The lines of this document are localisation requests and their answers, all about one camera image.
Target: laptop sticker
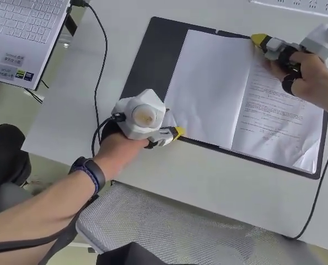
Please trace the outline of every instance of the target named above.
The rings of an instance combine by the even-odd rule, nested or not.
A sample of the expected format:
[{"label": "laptop sticker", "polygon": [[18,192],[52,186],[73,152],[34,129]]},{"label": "laptop sticker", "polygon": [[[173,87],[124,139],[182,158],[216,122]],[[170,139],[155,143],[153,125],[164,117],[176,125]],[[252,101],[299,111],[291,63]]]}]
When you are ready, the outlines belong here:
[{"label": "laptop sticker", "polygon": [[25,75],[25,71],[23,71],[23,70],[21,70],[21,69],[18,69],[18,70],[17,70],[17,73],[15,74],[15,77],[16,77],[16,78],[23,79],[24,75]]},{"label": "laptop sticker", "polygon": [[7,65],[22,66],[23,62],[24,55],[10,54],[6,52],[6,54],[2,57],[2,63],[6,63]]},{"label": "laptop sticker", "polygon": [[24,80],[31,81],[33,80],[33,76],[34,76],[33,73],[26,72],[24,76]]},{"label": "laptop sticker", "polygon": [[9,65],[0,65],[0,79],[13,81],[16,73],[16,67]]}]

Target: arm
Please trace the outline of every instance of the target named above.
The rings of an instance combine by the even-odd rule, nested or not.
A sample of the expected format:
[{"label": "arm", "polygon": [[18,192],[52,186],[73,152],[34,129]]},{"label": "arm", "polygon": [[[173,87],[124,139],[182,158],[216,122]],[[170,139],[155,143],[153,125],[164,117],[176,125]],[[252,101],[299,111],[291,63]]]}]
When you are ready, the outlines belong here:
[{"label": "arm", "polygon": [[[303,79],[292,86],[292,93],[328,112],[328,69],[318,56],[296,52],[291,60],[301,63]],[[270,62],[270,70],[281,81],[287,75],[275,63]]]},{"label": "arm", "polygon": [[[146,145],[147,140],[133,141],[120,134],[111,135],[101,145],[94,161],[109,181]],[[62,230],[94,191],[87,174],[82,171],[70,174],[34,198],[0,213],[0,242],[38,239]],[[37,264],[52,245],[1,253],[0,264]]]}]

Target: power strip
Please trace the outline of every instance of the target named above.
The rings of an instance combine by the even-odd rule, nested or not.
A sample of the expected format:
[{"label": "power strip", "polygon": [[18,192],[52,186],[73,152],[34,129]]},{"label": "power strip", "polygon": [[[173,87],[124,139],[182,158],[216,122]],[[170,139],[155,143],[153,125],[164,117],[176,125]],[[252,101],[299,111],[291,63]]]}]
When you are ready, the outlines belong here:
[{"label": "power strip", "polygon": [[328,0],[249,0],[251,3],[297,10],[328,17]]}]

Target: gray mesh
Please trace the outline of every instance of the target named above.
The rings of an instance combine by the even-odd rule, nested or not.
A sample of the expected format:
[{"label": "gray mesh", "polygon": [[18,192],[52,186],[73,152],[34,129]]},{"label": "gray mesh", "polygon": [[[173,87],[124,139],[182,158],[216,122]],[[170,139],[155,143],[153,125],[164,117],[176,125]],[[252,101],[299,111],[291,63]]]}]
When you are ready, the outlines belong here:
[{"label": "gray mesh", "polygon": [[137,242],[166,263],[320,265],[305,243],[116,183],[78,232],[100,253]]}]

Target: document page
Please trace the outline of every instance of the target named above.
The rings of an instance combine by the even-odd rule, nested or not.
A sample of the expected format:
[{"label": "document page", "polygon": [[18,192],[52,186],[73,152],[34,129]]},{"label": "document page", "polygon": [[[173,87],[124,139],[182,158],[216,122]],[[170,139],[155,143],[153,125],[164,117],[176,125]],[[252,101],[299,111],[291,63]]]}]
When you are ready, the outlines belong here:
[{"label": "document page", "polygon": [[253,61],[250,40],[189,30],[166,94],[170,119],[186,137],[231,149]]},{"label": "document page", "polygon": [[315,173],[323,115],[322,109],[284,92],[256,52],[232,150]]}]

